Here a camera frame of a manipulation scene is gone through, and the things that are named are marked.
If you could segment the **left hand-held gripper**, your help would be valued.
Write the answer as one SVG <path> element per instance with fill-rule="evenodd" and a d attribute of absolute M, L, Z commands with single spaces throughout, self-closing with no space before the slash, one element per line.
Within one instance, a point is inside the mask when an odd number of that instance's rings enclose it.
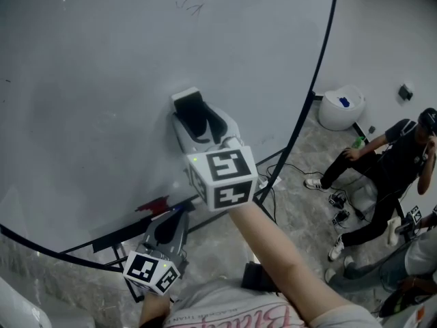
<path fill-rule="evenodd" d="M 180 279 L 188 265 L 184 246 L 188 215 L 172 210 L 152 220 L 143 239 L 128 255 L 123 271 L 135 286 L 164 296 Z"/>

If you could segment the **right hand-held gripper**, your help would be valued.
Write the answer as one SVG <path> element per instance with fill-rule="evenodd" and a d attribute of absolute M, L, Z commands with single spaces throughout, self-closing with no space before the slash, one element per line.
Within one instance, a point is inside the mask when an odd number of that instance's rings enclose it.
<path fill-rule="evenodd" d="M 173 128 L 188 179 L 208 210 L 250 202 L 258 173 L 236 121 L 221 109 L 206 109 L 201 94 L 174 94 L 173 106 Z"/>

